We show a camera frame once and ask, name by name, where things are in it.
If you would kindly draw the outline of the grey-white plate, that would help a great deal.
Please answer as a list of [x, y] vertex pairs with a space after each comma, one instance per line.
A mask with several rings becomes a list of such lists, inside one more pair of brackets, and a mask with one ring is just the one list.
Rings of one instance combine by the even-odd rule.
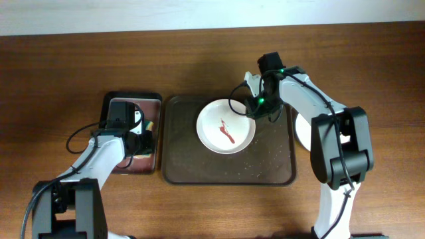
[[301, 114], [298, 114], [295, 118], [295, 132], [301, 145], [306, 150], [311, 151], [311, 125]]

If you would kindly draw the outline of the white plate top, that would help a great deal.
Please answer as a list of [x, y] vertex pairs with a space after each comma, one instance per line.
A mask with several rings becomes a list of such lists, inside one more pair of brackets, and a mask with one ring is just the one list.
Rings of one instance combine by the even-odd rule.
[[256, 122], [233, 112], [228, 99], [208, 103], [199, 113], [196, 131], [209, 150], [224, 155], [238, 153], [253, 140]]

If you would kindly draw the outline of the green yellow sponge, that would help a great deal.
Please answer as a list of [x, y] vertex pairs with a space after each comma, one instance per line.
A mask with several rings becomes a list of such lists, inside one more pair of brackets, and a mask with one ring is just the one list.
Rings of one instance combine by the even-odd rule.
[[145, 121], [143, 124], [143, 128], [145, 131], [153, 131], [154, 123], [152, 121]]

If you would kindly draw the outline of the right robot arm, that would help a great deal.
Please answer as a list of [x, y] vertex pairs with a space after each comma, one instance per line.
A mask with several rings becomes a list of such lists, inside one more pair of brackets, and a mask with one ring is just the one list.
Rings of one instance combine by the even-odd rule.
[[257, 118], [266, 105], [290, 105], [311, 129], [310, 162], [320, 182], [319, 214], [311, 238], [352, 238], [355, 196], [373, 169], [369, 121], [361, 107], [348, 108], [320, 90], [298, 66], [245, 73], [253, 96], [247, 112]]

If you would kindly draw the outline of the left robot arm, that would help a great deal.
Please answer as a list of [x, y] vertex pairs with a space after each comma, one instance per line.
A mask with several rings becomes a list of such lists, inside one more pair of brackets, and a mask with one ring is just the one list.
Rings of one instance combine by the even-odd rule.
[[131, 131], [93, 133], [73, 165], [35, 185], [23, 226], [31, 216], [33, 238], [131, 238], [109, 231], [100, 191], [116, 165], [144, 151], [149, 140]]

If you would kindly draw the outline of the black tray with red water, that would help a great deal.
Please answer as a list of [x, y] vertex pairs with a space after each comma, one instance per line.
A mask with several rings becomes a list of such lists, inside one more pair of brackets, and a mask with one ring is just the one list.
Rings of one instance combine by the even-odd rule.
[[108, 92], [104, 96], [100, 115], [102, 121], [109, 119], [112, 103], [131, 102], [135, 104], [134, 120], [139, 124], [131, 129], [139, 137], [139, 142], [135, 144], [137, 152], [128, 155], [114, 168], [113, 173], [149, 175], [155, 171], [162, 101], [162, 96], [156, 92]]

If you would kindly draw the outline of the brown serving tray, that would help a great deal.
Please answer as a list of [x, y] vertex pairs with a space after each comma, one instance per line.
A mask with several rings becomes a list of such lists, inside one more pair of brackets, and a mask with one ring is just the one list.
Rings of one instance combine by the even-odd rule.
[[283, 187], [296, 178], [292, 109], [279, 120], [256, 120], [253, 140], [230, 155], [205, 147], [196, 131], [201, 110], [213, 99], [175, 96], [165, 107], [161, 170], [174, 185], [267, 185]]

